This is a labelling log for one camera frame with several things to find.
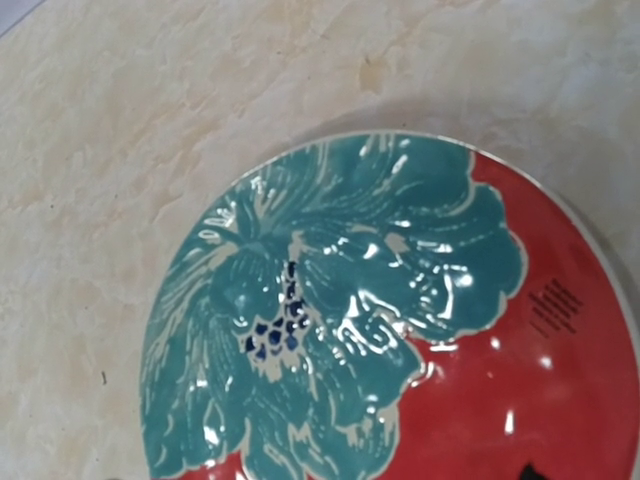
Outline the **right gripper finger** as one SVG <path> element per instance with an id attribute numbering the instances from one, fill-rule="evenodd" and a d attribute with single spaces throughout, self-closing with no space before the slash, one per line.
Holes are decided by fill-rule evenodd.
<path id="1" fill-rule="evenodd" d="M 545 476 L 532 463 L 528 463 L 522 468 L 518 480 L 545 480 Z"/>

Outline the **red teal floral plate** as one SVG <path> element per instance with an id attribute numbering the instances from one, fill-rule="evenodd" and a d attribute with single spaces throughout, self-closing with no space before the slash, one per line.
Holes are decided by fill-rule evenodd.
<path id="1" fill-rule="evenodd" d="M 639 332 L 577 215 L 451 139 L 316 140 L 218 197 L 143 343 L 153 479 L 639 475 Z"/>

